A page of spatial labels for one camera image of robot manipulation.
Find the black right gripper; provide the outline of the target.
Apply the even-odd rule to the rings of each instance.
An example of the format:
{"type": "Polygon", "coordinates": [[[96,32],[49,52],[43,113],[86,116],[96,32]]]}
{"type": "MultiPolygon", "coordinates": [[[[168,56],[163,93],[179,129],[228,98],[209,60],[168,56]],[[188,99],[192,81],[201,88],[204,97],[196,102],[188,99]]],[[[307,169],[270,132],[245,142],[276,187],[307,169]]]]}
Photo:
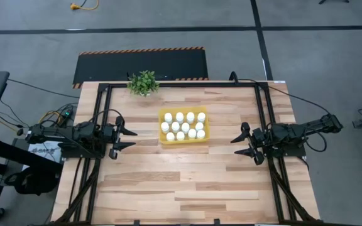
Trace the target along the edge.
{"type": "MultiPolygon", "coordinates": [[[[250,137],[250,126],[247,122],[241,123],[241,134],[234,138],[231,143],[238,143],[250,137]]],[[[260,128],[253,130],[251,135],[251,147],[235,151],[235,154],[248,156],[254,159],[255,165],[261,165],[264,162],[264,155],[268,153],[268,145],[270,143],[270,130],[262,131],[260,128]]]]}

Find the green plant in white pot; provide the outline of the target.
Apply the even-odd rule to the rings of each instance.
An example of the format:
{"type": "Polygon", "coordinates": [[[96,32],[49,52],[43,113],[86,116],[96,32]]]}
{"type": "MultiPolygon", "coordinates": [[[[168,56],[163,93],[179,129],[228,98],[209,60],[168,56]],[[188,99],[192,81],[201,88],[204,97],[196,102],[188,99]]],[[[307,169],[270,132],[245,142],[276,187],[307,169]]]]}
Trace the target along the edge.
{"type": "Polygon", "coordinates": [[[160,83],[155,80],[154,71],[141,71],[139,75],[134,73],[129,78],[127,88],[131,94],[147,97],[152,92],[158,92],[160,83]]]}

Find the white printed sheet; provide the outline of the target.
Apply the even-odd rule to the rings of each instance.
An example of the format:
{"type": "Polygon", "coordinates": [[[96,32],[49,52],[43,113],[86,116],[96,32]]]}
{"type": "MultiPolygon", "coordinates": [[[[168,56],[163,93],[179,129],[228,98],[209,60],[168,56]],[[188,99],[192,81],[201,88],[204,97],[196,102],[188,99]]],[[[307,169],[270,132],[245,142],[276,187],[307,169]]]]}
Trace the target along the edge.
{"type": "Polygon", "coordinates": [[[42,144],[30,144],[27,151],[43,158],[62,164],[61,148],[58,141],[45,141],[42,144]]]}

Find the black hazard-striped floor mat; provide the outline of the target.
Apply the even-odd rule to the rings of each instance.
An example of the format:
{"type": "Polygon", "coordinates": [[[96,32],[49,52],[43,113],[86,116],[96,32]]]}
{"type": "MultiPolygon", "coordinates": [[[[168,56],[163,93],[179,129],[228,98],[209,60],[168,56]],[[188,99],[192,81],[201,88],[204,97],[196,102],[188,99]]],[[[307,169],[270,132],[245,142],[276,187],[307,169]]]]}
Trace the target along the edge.
{"type": "Polygon", "coordinates": [[[207,80],[206,51],[201,46],[135,50],[83,51],[75,67],[73,89],[84,82],[127,81],[154,71],[157,80],[207,80]]]}

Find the black aluminium table frame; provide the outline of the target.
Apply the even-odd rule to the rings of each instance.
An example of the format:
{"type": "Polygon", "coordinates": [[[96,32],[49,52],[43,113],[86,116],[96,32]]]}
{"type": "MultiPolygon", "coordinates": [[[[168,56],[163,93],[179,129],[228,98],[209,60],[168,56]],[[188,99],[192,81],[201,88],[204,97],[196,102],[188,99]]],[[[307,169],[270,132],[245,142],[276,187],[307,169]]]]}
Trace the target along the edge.
{"type": "Polygon", "coordinates": [[[76,122],[109,109],[107,120],[122,114],[137,133],[118,158],[101,161],[93,206],[93,224],[177,224],[198,226],[219,219],[229,223],[275,223],[275,207],[267,164],[255,165],[234,152],[245,143],[231,143],[246,121],[252,128],[270,120],[259,113],[251,83],[163,82],[148,97],[133,95],[123,83],[110,92],[96,82],[82,86],[76,122]],[[164,145],[158,139],[162,108],[205,106],[210,139],[204,143],[164,145]]]}

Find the yellow translucent plastic basket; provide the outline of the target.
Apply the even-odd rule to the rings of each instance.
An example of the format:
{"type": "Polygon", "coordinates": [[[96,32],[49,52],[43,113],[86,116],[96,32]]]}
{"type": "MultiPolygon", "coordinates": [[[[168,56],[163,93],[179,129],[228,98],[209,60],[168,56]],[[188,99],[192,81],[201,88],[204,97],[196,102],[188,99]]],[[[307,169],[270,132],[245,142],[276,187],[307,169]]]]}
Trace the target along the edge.
{"type": "Polygon", "coordinates": [[[210,139],[210,125],[209,125],[209,116],[207,113],[207,108],[205,106],[194,106],[194,107],[176,107],[176,108],[162,108],[158,112],[158,123],[159,123],[159,132],[158,139],[162,144],[188,144],[188,143],[202,143],[210,139]],[[177,135],[172,131],[171,124],[169,124],[169,131],[172,132],[175,136],[174,141],[167,140],[167,134],[164,133],[161,124],[165,122],[165,114],[170,113],[172,115],[172,120],[175,121],[176,114],[181,112],[184,115],[184,122],[187,122],[186,117],[189,112],[194,113],[195,119],[194,122],[190,124],[191,129],[195,129],[195,125],[198,123],[197,116],[199,113],[204,113],[205,119],[203,120],[202,130],[205,132],[205,136],[201,138],[190,139],[188,134],[185,135],[184,140],[177,140],[177,135]]]}

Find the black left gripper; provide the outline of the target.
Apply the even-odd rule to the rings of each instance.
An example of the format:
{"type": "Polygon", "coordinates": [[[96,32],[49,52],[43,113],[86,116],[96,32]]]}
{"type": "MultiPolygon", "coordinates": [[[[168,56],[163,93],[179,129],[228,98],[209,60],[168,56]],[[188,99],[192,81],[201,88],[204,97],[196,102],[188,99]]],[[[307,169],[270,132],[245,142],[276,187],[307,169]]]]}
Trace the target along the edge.
{"type": "MultiPolygon", "coordinates": [[[[136,136],[137,133],[132,132],[125,128],[125,120],[123,116],[117,116],[116,118],[117,132],[122,133],[126,136],[136,136]]],[[[121,152],[123,149],[135,145],[132,142],[118,142],[116,143],[116,128],[113,124],[107,124],[101,128],[101,146],[106,147],[107,144],[112,144],[112,148],[109,150],[109,157],[111,159],[117,159],[118,152],[121,152]]]]}

